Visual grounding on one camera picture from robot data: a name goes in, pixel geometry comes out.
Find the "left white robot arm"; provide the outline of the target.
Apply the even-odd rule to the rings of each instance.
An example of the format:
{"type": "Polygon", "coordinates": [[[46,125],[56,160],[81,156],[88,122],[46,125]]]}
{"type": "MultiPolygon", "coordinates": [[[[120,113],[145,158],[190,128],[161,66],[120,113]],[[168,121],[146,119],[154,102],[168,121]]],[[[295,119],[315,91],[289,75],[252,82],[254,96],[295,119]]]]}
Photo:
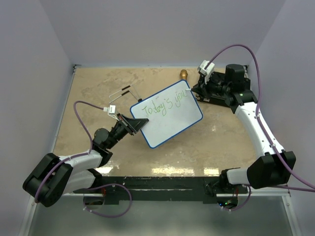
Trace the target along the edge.
{"type": "Polygon", "coordinates": [[[24,181],[22,188],[36,203],[45,207],[55,204],[63,194],[80,189],[91,193],[102,187],[101,174],[96,168],[108,163],[112,157],[110,149],[127,134],[138,133],[148,118],[128,118],[118,116],[118,121],[110,131],[99,128],[94,133],[92,149],[73,156],[46,154],[24,181]]]}

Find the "blue framed whiteboard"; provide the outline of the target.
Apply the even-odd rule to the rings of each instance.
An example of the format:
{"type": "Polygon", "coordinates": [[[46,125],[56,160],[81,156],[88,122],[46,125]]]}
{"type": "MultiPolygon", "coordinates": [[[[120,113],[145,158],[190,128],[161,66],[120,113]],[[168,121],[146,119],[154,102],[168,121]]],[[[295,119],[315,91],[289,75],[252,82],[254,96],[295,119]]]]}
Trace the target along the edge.
{"type": "Polygon", "coordinates": [[[148,118],[141,133],[156,148],[203,119],[203,113],[187,81],[180,80],[132,105],[134,118],[148,118]]]}

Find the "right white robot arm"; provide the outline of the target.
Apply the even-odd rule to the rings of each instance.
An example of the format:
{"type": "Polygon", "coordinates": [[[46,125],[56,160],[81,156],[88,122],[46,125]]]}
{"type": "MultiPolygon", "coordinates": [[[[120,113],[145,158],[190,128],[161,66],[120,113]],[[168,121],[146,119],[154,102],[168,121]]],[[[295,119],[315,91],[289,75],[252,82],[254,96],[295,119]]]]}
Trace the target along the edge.
{"type": "Polygon", "coordinates": [[[220,73],[215,71],[212,62],[204,60],[197,71],[199,80],[191,89],[197,100],[229,107],[248,132],[257,155],[248,168],[223,170],[219,178],[221,191],[231,193],[242,184],[260,189],[288,183],[289,169],[296,162],[295,154],[285,151],[266,124],[244,67],[229,64],[220,73]]]}

